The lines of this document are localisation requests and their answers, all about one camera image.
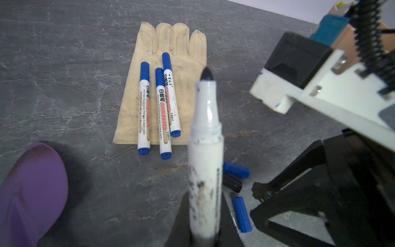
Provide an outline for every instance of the blue cap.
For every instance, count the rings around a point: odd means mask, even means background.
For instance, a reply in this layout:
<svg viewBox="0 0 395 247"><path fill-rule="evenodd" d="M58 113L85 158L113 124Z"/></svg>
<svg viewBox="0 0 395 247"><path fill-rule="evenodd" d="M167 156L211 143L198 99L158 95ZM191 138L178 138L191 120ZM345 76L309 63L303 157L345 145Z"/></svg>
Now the blue cap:
<svg viewBox="0 0 395 247"><path fill-rule="evenodd" d="M160 156L162 156L162 160L171 159L171 152L161 153Z"/></svg>
<svg viewBox="0 0 395 247"><path fill-rule="evenodd" d="M142 62L140 67L140 81L147 80L149 81L149 63Z"/></svg>
<svg viewBox="0 0 395 247"><path fill-rule="evenodd" d="M234 198L233 205L235 206L237 222L239 223L239 228L242 233L251 232L252 227L250 223L250 218L248 217L246 205L244 203L243 197Z"/></svg>
<svg viewBox="0 0 395 247"><path fill-rule="evenodd" d="M250 169L228 162L224 163L224 172L241 178L248 178L250 176Z"/></svg>
<svg viewBox="0 0 395 247"><path fill-rule="evenodd" d="M163 70L171 70L170 55L167 52L162 54Z"/></svg>
<svg viewBox="0 0 395 247"><path fill-rule="evenodd" d="M150 150L150 149L147 148L147 147L139 148L139 155L148 155L149 150Z"/></svg>
<svg viewBox="0 0 395 247"><path fill-rule="evenodd" d="M180 136L181 136L181 130L173 130L173 131L171 132L171 136L172 136L173 138L180 137Z"/></svg>
<svg viewBox="0 0 395 247"><path fill-rule="evenodd" d="M163 78L163 69L157 68L155 70L156 86L165 86L165 79Z"/></svg>

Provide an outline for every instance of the beige glove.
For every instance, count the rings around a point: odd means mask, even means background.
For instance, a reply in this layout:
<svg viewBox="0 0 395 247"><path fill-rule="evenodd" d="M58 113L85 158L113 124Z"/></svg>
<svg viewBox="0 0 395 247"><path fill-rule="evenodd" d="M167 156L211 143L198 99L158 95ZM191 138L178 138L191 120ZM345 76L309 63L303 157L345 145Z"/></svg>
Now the beige glove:
<svg viewBox="0 0 395 247"><path fill-rule="evenodd" d="M142 22L130 64L125 92L118 116L114 143L137 144L138 92L140 64L150 65L150 137L151 145L159 144L158 107L156 103L155 69L163 68L162 53L170 54L177 105L181 123L181 136L171 138L172 145L186 145L195 106L195 82L207 63L206 36L195 30L189 39L189 28L182 23L173 27L160 23L156 30Z"/></svg>

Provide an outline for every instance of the purple spoon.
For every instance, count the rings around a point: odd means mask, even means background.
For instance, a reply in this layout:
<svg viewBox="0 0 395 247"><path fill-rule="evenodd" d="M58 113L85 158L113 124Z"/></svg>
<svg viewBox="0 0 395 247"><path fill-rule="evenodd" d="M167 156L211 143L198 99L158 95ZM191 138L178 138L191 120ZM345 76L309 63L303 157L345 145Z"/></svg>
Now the purple spoon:
<svg viewBox="0 0 395 247"><path fill-rule="evenodd" d="M66 204L68 183L59 154L35 142L0 187L0 239L9 247L33 247Z"/></svg>

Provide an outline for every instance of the black marker tip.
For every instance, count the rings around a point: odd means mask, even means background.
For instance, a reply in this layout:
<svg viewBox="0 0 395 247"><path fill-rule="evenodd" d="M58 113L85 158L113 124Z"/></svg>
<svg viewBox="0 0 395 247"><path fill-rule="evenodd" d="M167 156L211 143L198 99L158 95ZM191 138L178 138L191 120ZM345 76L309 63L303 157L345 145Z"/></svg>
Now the black marker tip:
<svg viewBox="0 0 395 247"><path fill-rule="evenodd" d="M206 81L214 81L213 74L209 70L208 67L203 69L203 72L201 73L200 80L206 80Z"/></svg>

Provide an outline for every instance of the black corrugated tube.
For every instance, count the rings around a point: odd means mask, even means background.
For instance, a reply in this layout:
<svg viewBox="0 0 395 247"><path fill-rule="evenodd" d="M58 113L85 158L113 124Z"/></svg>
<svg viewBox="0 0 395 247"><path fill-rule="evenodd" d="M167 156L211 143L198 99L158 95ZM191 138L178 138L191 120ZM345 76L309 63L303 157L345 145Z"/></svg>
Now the black corrugated tube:
<svg viewBox="0 0 395 247"><path fill-rule="evenodd" d="M381 43L381 32L378 28L380 20L380 0L360 0L351 15L356 33L356 45L359 57L366 66L364 75L375 73L395 90L395 66L390 58L384 55Z"/></svg>

